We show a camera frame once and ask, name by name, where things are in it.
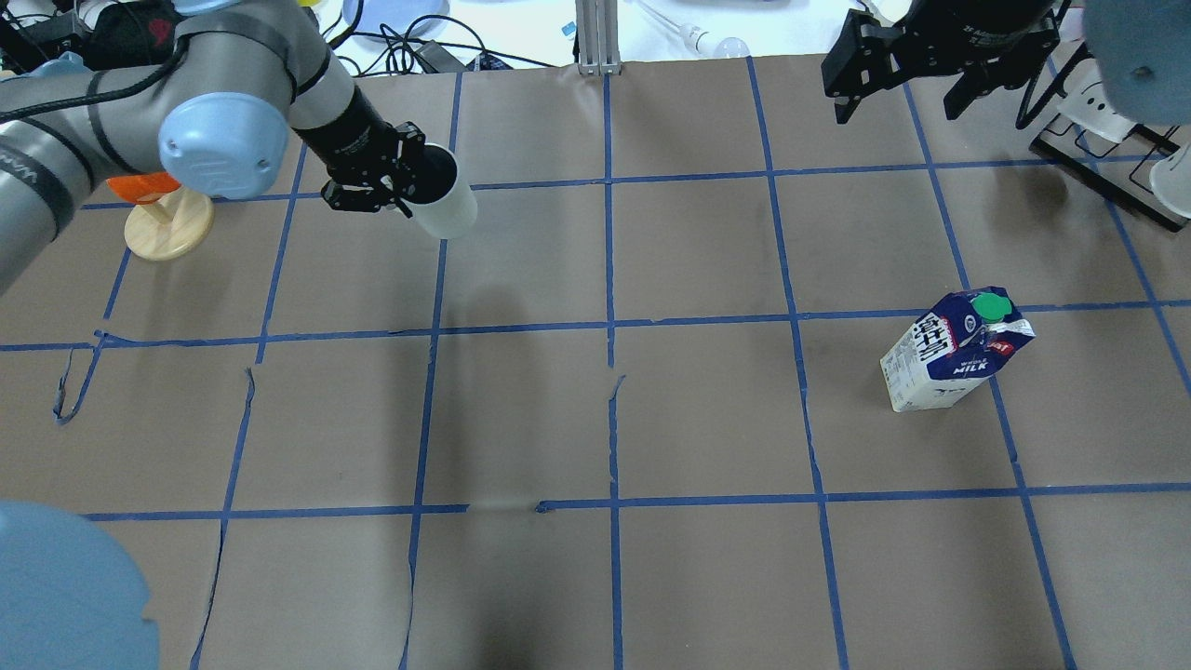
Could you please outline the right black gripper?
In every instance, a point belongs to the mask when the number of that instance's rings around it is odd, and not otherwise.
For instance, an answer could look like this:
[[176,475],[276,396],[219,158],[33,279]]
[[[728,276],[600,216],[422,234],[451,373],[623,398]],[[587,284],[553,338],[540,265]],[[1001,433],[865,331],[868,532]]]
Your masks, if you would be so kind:
[[960,74],[944,93],[944,118],[958,120],[979,98],[1015,90],[1058,46],[1050,1],[913,1],[885,26],[871,11],[850,10],[821,65],[823,92],[838,126],[863,98],[916,76]]

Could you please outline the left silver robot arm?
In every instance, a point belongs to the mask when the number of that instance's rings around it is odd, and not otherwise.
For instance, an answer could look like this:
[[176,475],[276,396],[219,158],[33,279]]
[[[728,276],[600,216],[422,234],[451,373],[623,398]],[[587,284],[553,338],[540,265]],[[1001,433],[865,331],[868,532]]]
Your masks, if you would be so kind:
[[293,1],[179,1],[166,62],[89,71],[55,60],[4,81],[4,292],[106,179],[166,171],[198,194],[266,194],[292,137],[328,206],[400,209],[443,238],[475,221],[459,158],[373,105]]

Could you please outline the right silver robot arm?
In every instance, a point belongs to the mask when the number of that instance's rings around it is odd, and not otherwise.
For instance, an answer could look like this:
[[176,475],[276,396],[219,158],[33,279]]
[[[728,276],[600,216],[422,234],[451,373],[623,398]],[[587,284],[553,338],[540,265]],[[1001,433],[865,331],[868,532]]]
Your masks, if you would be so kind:
[[[997,88],[1023,89],[1016,129],[1031,126],[1068,71],[1031,101],[1071,4],[1053,1],[913,1],[894,24],[894,54],[906,79],[960,74],[944,94],[958,119]],[[1187,123],[1186,1],[1085,1],[1081,57],[1097,60],[1106,98],[1135,123]]]

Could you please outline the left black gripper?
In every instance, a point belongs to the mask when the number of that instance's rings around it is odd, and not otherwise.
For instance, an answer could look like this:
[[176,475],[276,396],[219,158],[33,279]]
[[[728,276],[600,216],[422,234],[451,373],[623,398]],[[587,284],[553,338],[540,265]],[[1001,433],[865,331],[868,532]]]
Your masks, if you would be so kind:
[[301,129],[298,136],[314,150],[331,179],[322,187],[329,208],[357,213],[399,211],[411,217],[401,198],[412,195],[414,165],[420,161],[417,124],[393,126],[355,88],[345,109],[331,123]]

